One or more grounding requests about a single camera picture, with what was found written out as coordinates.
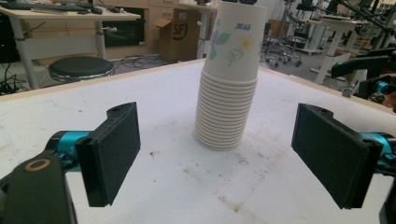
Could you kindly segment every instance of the stool seat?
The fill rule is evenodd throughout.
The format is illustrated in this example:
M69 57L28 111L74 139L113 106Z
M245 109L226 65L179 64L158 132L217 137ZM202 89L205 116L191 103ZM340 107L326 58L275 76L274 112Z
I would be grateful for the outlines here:
M294 43L304 43L306 39L297 35L291 35L289 36L289 41Z
M49 75L58 81L73 82L111 76L114 70L114 64L105 59L77 56L52 63Z
M267 37L267 40L266 40L266 41L267 41L268 43L271 43L271 44L276 44L276 43L279 42L278 39L271 38L271 37Z

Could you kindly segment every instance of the cup rim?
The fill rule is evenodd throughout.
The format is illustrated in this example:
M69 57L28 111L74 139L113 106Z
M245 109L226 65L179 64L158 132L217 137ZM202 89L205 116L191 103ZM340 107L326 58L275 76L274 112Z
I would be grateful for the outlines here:
M219 117L220 119L241 119L242 117L247 116L248 113L249 113L249 110L248 110L245 113L237 114L237 115L234 115L234 116L230 117L227 114L222 114L220 112L213 111L210 108L207 108L205 105L202 105L202 104L198 104L197 107L199 107L201 110L203 110L204 112L206 112L208 114L211 114L211 115L213 115L215 117Z
M239 128L246 124L246 120L243 120L243 119L241 119L239 121L221 121L221 120L213 119L213 118L210 118L209 116L207 116L206 114L203 114L203 112L200 111L199 109L197 109L196 113L198 115L200 115L202 119L206 119L206 120L210 121L212 124L217 124L219 126L224 126L226 128Z
M197 136L195 133L194 133L194 138L198 142L198 144L200 144L201 146L209 148L209 149L212 149L212 150L216 150L216 151L229 151L229 150L232 150L232 149L236 148L240 144L240 142L237 142L234 145L230 145L230 146L226 146L226 147L224 147L224 146L213 146L213 145L210 146L209 144L207 144L203 140L201 140L199 138L199 136Z
M200 135L207 140L214 141L214 142L232 142L235 139L239 138L243 133L235 134L234 136L228 136L228 135L214 135L212 133L208 134L205 130L201 129L198 126L195 126L195 131L200 133Z
M210 93L207 93L205 90L200 90L199 94L202 95L206 100L213 102L218 105L228 105L228 106L244 106L244 105L251 105L253 101L253 97L250 99L244 101L244 102L224 102L221 101L220 99L216 99L216 96L210 95Z
M246 113L246 114L241 114L241 116L237 117L237 118L224 118L224 117L221 117L221 115L211 114L210 112L206 111L205 109L201 108L200 106L197 106L197 110L199 110L201 113L203 113L205 116L207 116L209 118L216 119L216 120L223 121L223 122L229 122L231 120L240 121L240 120L244 120L248 117L248 113Z
M202 120L202 119L199 118L198 116L196 116L195 122L200 122L200 123L202 124L201 126L204 125L205 128L207 128L208 130L213 131L213 132L221 132L221 133L227 133L227 134L235 134L235 133L240 133L241 131L243 132L243 131L245 130L245 126L239 128L239 129L233 129L233 130L224 129L224 128L218 128L218 127L215 127L215 126L210 126L210 124L207 124L206 121Z
M216 88L214 88L213 86L211 87L210 85L208 86L207 83L204 82L200 82L200 88L205 89L206 91L209 91L210 93L214 94L214 95L218 95L218 96L222 96L222 97L230 97L232 96L233 98L238 98L238 99L243 99L243 98L247 98L247 97L253 97L255 91L251 92L251 93L227 93L227 92L221 92L219 90L216 90Z
M198 104L203 104L206 108L210 108L211 110L218 112L220 114L226 114L226 115L240 115L240 114L244 114L246 112L249 111L250 107L247 107L245 109L241 109L241 110L224 110L221 108L216 108L210 104L208 104L205 101L202 101L199 96L198 96Z
M249 105L242 105L242 106L231 106L231 105L218 105L214 102L211 102L210 100L207 100L205 97L203 97L202 95L198 96L198 100L201 100L203 102L206 102L207 105L213 106L217 109L220 110L232 110L232 111L241 111L241 110L245 110L250 108L251 104Z
M204 140L204 141L207 142L208 144L215 145L215 146L219 146L219 147L226 147L226 146L229 146L229 145L233 145L233 144L235 144L235 143L238 143L239 141L241 141L242 136L243 136L243 135L241 135L240 137L236 138L235 140L233 140L233 141L231 141L231 142L230 142L230 141L227 141L227 142L218 142L218 141L213 141L213 140L210 140L210 139L205 138L204 136L202 136L201 133L196 132L196 130L195 130L195 134L197 134L197 135L201 138L201 140Z
M256 90L256 86L249 87L249 89L227 89L227 86L223 86L221 84L217 84L211 81L208 81L205 79L203 76L201 76L200 83L206 83L206 86L212 87L215 91L220 91L224 93L229 93L229 94L250 94L253 93Z
M239 130L239 131L234 132L234 133L215 132L215 131L203 126L203 124L201 122L199 122L199 121L195 122L195 126L199 126L199 128L201 130L204 130L205 132L208 132L208 133L210 133L212 135L218 136L219 138L221 138L222 136L229 136L229 135L230 136L236 136L236 135L239 135L239 134L243 134L243 132L244 132L244 129L243 130Z
M210 94L210 97L217 99L217 100L221 100L226 103L242 103L242 102L253 100L253 97L254 97L254 94L252 94L249 97L244 97L244 98L225 97L225 96L217 95L217 94L213 93L212 91L208 91L206 88L200 88L199 91L203 91L206 95Z
M212 86L216 86L217 88L221 88L221 89L229 90L229 91L250 91L252 89L255 89L256 84L257 84L257 82L255 82L252 85L248 85L248 86L232 86L232 85L228 85L225 83L219 83L217 81L214 81L214 80L208 78L208 76L205 75L204 72L201 73L201 81L205 81Z
M202 68L202 75L204 75L205 77L207 77L208 79L217 82L219 84L224 84L224 85L228 85L228 86L236 86L236 87L243 87L243 86L251 86L251 85L256 85L256 83L258 82L258 78L256 77L253 80L250 81L231 81L231 80L226 80L226 79L222 79L219 77L214 77L212 75L209 75L204 68Z

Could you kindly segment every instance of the stack of paper cups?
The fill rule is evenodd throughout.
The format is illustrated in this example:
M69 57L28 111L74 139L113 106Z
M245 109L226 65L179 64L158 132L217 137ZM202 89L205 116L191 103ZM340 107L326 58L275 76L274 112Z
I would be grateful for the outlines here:
M221 1L201 73L195 138L230 150L241 141L257 84L267 8Z

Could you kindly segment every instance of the table surface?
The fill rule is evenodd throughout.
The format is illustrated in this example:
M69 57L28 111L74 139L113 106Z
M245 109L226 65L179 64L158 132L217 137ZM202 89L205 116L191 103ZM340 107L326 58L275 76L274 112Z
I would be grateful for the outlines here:
M209 11L217 11L217 7L212 6L199 6L196 4L189 4L189 3L178 3L180 7L186 7L188 9L196 9L196 10L209 10Z
M20 20L51 20L51 21L130 21L140 18L140 15L131 13L112 13L104 11L102 15L89 13L86 15L77 14L77 12L67 12L67 15L56 15L49 13L39 13L30 10L14 10L0 7L0 12L10 17L14 17Z
M353 29L359 24L367 23L367 21L341 21L331 18L322 18L321 25L331 26L331 27L346 27Z
M141 150L112 206L90 208L80 173L67 173L79 223L379 223L392 178L375 175L362 209L340 210L290 147L298 103L331 110L356 132L396 135L382 105L345 98L260 68L241 144L193 137L204 61L0 97L0 176L61 130L93 130L115 105L137 102Z

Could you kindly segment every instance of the desk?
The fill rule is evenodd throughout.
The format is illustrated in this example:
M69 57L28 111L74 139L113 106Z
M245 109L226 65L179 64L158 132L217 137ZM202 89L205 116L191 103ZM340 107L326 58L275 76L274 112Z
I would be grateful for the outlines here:
M350 51L352 50L353 44L355 43L356 39L358 38L358 34L355 32L355 27L357 24L360 24L360 21L341 21L341 20L334 20L323 18L320 25L322 26L330 26L331 29L335 32L334 37L332 38L332 43L329 46L329 49L326 52L326 57L323 60L322 65L320 66L319 70L311 69L313 72L317 72L317 78L315 82L321 84L326 77L327 71L338 62L346 62L349 60ZM351 31L352 34L350 35L346 47L345 47L345 54L339 55L334 57L334 53L337 50L337 47L341 41L343 33Z
M348 127L396 135L382 105L261 68L241 144L193 137L203 60L0 97L0 176L60 130L93 130L106 111L137 102L142 147L112 206L90 208L80 173L67 173L81 224L379 223L392 182L375 175L362 209L340 210L290 147L297 104L325 107Z
M308 41L306 41L302 48L299 49L296 47L296 49L303 51L308 55L312 55L312 53L321 53L322 50L318 49L318 46L321 43L326 27L321 26L321 21L301 20L301 22L308 26Z
M32 60L56 57L74 53L93 52L98 50L99 57L106 58L105 38L102 21L134 21L140 18L135 14L116 14L104 12L103 15L78 15L77 12L67 12L67 15L37 13L29 10L10 10L0 7L0 13L9 16L17 42L21 61L31 89L38 89ZM22 26L29 21L94 21L95 35L62 36L49 38L26 38Z

